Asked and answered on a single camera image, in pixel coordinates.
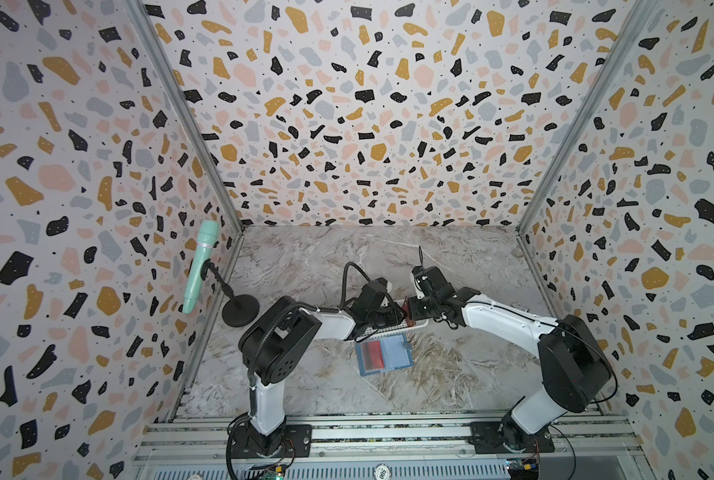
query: gray marble surface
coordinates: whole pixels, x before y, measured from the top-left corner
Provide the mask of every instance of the gray marble surface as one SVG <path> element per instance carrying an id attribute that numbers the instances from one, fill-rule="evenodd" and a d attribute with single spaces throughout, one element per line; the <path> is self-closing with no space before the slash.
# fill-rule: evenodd
<path id="1" fill-rule="evenodd" d="M 471 286 L 507 304 L 548 314 L 513 228 L 502 226 L 250 227 L 231 284 L 264 312 L 280 296 L 334 306 L 343 264 L 392 283 L 395 299 L 413 294 L 410 270 L 437 265 L 457 288 Z M 363 283 L 353 269 L 347 298 Z M 237 350 L 244 329 L 216 321 L 191 393 L 179 416 L 235 416 L 249 407 L 246 369 Z M 352 342 L 313 342 L 286 381 L 287 413 L 423 412 L 510 408 L 533 391 L 540 368 L 529 353 L 499 337 L 445 323 L 408 334 L 414 366 L 362 377 Z"/>

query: mounting plate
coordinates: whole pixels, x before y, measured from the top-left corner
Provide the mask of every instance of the mounting plate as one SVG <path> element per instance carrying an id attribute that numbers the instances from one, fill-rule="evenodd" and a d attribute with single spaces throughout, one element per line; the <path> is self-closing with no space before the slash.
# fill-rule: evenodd
<path id="1" fill-rule="evenodd" d="M 288 440 L 293 442 L 293 447 L 290 446 Z M 312 426 L 286 425 L 285 432 L 282 434 L 282 444 L 285 446 L 285 458 L 293 458 L 293 453 L 296 458 L 308 457 L 312 449 Z M 232 458 L 265 458 L 248 445 L 247 423 L 237 426 L 235 443 L 232 446 Z"/>
<path id="2" fill-rule="evenodd" d="M 498 433 L 500 422 L 472 422 L 469 426 L 471 427 L 469 444 L 474 446 L 474 451 L 477 454 L 513 453 L 506 449 Z M 551 437 L 546 438 L 544 435 L 548 431 L 547 427 L 543 427 L 535 434 L 535 438 L 538 440 L 538 449 L 541 453 L 552 453 L 554 451 L 554 442 L 552 442 Z M 535 453 L 535 450 L 533 444 L 525 448 L 523 453 Z"/>

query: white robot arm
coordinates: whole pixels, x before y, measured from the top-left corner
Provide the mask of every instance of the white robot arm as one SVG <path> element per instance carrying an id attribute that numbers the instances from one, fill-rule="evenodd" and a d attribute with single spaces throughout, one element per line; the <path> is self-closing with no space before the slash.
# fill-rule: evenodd
<path id="1" fill-rule="evenodd" d="M 535 434 L 564 413 L 582 412 L 612 375 L 588 327 L 577 317 L 558 320 L 536 316 L 468 287 L 455 290 L 436 266 L 413 268 L 416 295 L 400 308 L 391 299 L 385 279 L 370 280 L 357 268 L 368 280 L 359 297 L 325 309 L 285 296 L 240 339 L 239 349 L 251 384 L 247 445 L 259 454 L 272 455 L 282 441 L 285 378 L 311 341 L 365 340 L 367 327 L 380 330 L 399 324 L 407 316 L 415 321 L 432 318 L 447 321 L 454 328 L 483 330 L 540 360 L 542 383 L 517 402 L 498 428 L 500 442 L 512 452 L 532 446 Z M 281 336 L 277 331 L 287 334 Z"/>

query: blue plastic case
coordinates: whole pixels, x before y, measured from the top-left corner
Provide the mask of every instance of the blue plastic case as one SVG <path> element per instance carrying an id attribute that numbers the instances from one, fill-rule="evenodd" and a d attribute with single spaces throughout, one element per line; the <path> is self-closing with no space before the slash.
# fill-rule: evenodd
<path id="1" fill-rule="evenodd" d="M 356 350 L 361 376 L 413 366 L 413 347 L 404 333 L 365 340 Z"/>

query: wire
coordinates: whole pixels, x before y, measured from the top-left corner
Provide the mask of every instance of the wire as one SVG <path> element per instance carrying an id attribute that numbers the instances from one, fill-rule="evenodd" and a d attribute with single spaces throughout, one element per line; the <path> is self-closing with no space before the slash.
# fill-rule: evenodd
<path id="1" fill-rule="evenodd" d="M 376 333 L 377 331 L 378 331 L 378 330 L 367 334 L 365 337 L 361 338 L 360 340 L 355 340 L 354 343 L 362 343 L 362 342 L 364 342 L 365 340 L 367 340 L 367 339 L 369 339 L 370 337 L 372 337 L 373 335 L 375 335 L 375 333 Z"/>
<path id="2" fill-rule="evenodd" d="M 341 278 L 341 302 L 338 304 L 338 307 L 342 308 L 342 309 L 346 306 L 346 303 L 347 303 L 346 302 L 346 281 L 347 281 L 350 266 L 353 266 L 355 269 L 357 269 L 357 272 L 362 274 L 362 276 L 364 277 L 365 280 L 367 280 L 368 282 L 370 281 L 370 277 L 368 276 L 368 274 L 366 274 L 364 272 L 364 270 L 362 270 L 362 268 L 360 268 L 360 265 L 355 264 L 354 262 L 347 262 L 346 265 L 344 265 L 344 274 L 343 274 L 343 277 Z"/>
<path id="3" fill-rule="evenodd" d="M 544 322 L 541 322 L 541 323 L 543 323 L 544 325 L 549 325 L 549 326 L 551 326 L 551 324 L 549 324 L 549 323 L 544 323 Z M 589 350 L 591 350 L 592 352 L 596 353 L 596 350 L 594 350 L 594 349 L 592 348 L 592 346 L 589 345 L 588 343 L 586 343 L 581 337 L 579 337 L 578 335 L 576 335 L 575 333 L 573 333 L 573 332 L 571 332 L 571 331 L 569 331 L 569 330 L 563 329 L 563 327 L 560 326 L 560 325 L 561 325 L 561 324 L 558 323 L 556 327 L 557 327 L 558 329 L 562 330 L 564 333 L 567 333 L 567 334 L 569 334 L 569 335 L 574 336 L 574 337 L 577 338 L 582 344 L 586 345 L 586 347 L 587 347 Z M 607 370 L 607 372 L 611 375 L 613 381 L 616 383 L 616 387 L 612 390 L 612 393 L 611 393 L 610 395 L 608 395 L 607 397 L 603 398 L 602 400 L 589 400 L 589 403 L 599 404 L 599 403 L 607 402 L 608 400 L 610 400 L 611 398 L 613 398 L 614 396 L 616 396 L 616 394 L 618 393 L 618 375 L 616 375 L 616 371 L 612 369 L 612 365 L 610 364 L 610 361 L 608 361 L 607 357 L 605 357 L 604 355 L 600 355 L 600 358 L 601 358 L 601 360 L 603 360 L 603 362 L 604 362 L 605 370 Z"/>
<path id="4" fill-rule="evenodd" d="M 258 358 L 261 356 L 261 351 L 263 351 L 263 348 L 266 346 L 266 342 L 268 341 L 269 337 L 271 337 L 279 324 L 288 317 L 289 314 L 295 312 L 299 308 L 304 307 L 306 309 L 310 310 L 316 310 L 316 306 L 311 306 L 308 303 L 304 302 L 296 302 L 296 303 L 291 303 L 290 305 L 286 306 L 285 309 L 282 310 L 279 314 L 277 314 L 276 317 L 274 317 L 274 320 L 272 320 L 271 324 L 269 324 L 268 329 L 264 332 L 263 337 L 261 337 L 261 340 L 258 342 L 258 346 L 256 347 L 256 352 L 253 354 L 253 357 L 250 359 L 250 363 L 248 364 L 248 382 L 250 383 L 250 413 L 249 417 L 252 418 L 256 415 L 256 399 L 253 395 L 256 387 L 256 365 L 258 363 Z"/>
<path id="5" fill-rule="evenodd" d="M 285 468 L 290 468 L 293 465 L 293 462 L 295 461 L 295 445 L 293 445 L 293 440 L 290 438 L 286 438 L 288 442 L 290 442 L 290 450 L 293 452 L 292 458 L 290 458 L 290 463 L 285 466 Z"/>
<path id="6" fill-rule="evenodd" d="M 542 322 L 542 321 L 538 320 L 537 318 L 530 318 L 529 316 L 522 315 L 521 313 L 516 312 L 515 310 L 508 309 L 508 308 L 506 308 L 505 306 L 501 306 L 501 305 L 498 305 L 498 304 L 496 304 L 496 303 L 488 303 L 488 302 L 477 302 L 477 301 L 474 301 L 474 302 L 467 302 L 467 305 L 468 305 L 469 303 L 477 303 L 477 304 L 480 304 L 480 305 L 495 306 L 496 308 L 500 308 L 500 309 L 505 310 L 505 311 L 507 311 L 507 312 L 511 312 L 511 313 L 513 313 L 513 314 L 515 314 L 515 315 L 517 315 L 517 316 L 521 316 L 522 318 L 524 318 L 524 319 L 526 319 L 526 320 L 530 320 L 530 321 L 532 321 L 532 322 L 538 322 L 538 323 L 540 323 L 541 325 L 550 326 L 550 327 L 552 327 L 552 328 L 558 328 L 558 329 L 562 330 L 563 332 L 567 333 L 568 335 L 574 336 L 574 337 L 575 337 L 576 339 L 578 339 L 581 343 L 583 343 L 583 345 L 585 345 L 587 348 L 589 348 L 589 350 L 591 350 L 592 352 L 596 353 L 596 350 L 594 350 L 594 349 L 592 348 L 592 346 L 589 345 L 589 343 L 587 343 L 586 341 L 584 341 L 581 337 L 579 337 L 579 336 L 576 335 L 575 333 L 573 333 L 573 332 L 571 332 L 571 331 L 569 331 L 569 330 L 567 330 L 567 329 L 564 329 L 564 328 L 562 327 L 562 323 L 560 323 L 560 322 L 557 322 L 556 325 L 552 325 L 551 323 Z M 605 357 L 604 355 L 601 355 L 600 358 L 601 358 L 602 362 L 603 362 L 604 365 L 605 365 L 605 370 L 607 370 L 607 372 L 608 372 L 608 373 L 610 374 L 610 376 L 613 378 L 613 381 L 616 383 L 616 386 L 615 386 L 615 388 L 612 390 L 612 393 L 611 393 L 610 395 L 608 395 L 607 397 L 603 398 L 602 400 L 589 400 L 589 403 L 594 403 L 594 404 L 599 404 L 599 403 L 607 402 L 608 400 L 610 400 L 611 398 L 613 398 L 614 396 L 616 396 L 616 394 L 618 393 L 618 375 L 616 375 L 616 371 L 612 368 L 612 365 L 610 364 L 610 361 L 607 359 L 607 357 Z"/>
<path id="7" fill-rule="evenodd" d="M 239 480 L 237 474 L 234 473 L 234 467 L 232 466 L 232 444 L 234 443 L 234 435 L 237 433 L 237 425 L 243 422 L 248 422 L 250 416 L 247 413 L 242 413 L 237 415 L 228 424 L 228 441 L 226 442 L 226 469 L 228 470 L 228 476 L 232 480 Z"/>
<path id="8" fill-rule="evenodd" d="M 521 316 L 521 317 L 524 318 L 525 320 L 530 320 L 531 322 L 539 322 L 539 323 L 542 323 L 542 324 L 544 324 L 544 325 L 548 325 L 548 326 L 551 326 L 551 327 L 554 327 L 554 326 L 555 326 L 555 325 L 552 325 L 552 324 L 550 324 L 550 323 L 541 322 L 540 320 L 538 320 L 538 319 L 535 318 L 535 317 L 530 317 L 530 316 L 527 316 L 527 315 L 523 315 L 523 314 L 519 313 L 519 312 L 516 311 L 516 310 L 512 310 L 511 308 L 506 308 L 505 306 L 498 305 L 497 303 L 477 302 L 476 300 L 475 300 L 475 301 L 472 301 L 472 302 L 466 302 L 467 305 L 469 305 L 470 303 L 477 303 L 477 304 L 479 304 L 479 305 L 494 306 L 494 307 L 496 307 L 496 308 L 500 308 L 501 310 L 505 310 L 506 312 L 513 313 L 513 314 L 515 314 L 516 316 Z"/>
<path id="9" fill-rule="evenodd" d="M 562 435 L 562 438 L 565 439 L 565 442 L 567 442 L 567 445 L 570 447 L 570 451 L 573 452 L 573 471 L 570 472 L 570 476 L 567 478 L 567 480 L 570 480 L 573 477 L 573 475 L 576 474 L 576 466 L 578 466 L 578 459 L 576 458 L 576 450 L 573 448 L 573 444 L 570 443 L 570 440 L 567 439 L 567 436 L 564 433 L 562 433 L 562 430 L 560 430 L 559 428 L 557 428 L 551 424 L 549 424 L 549 426 L 551 428 L 554 428 L 555 430 L 557 430 L 560 433 L 560 435 Z"/>

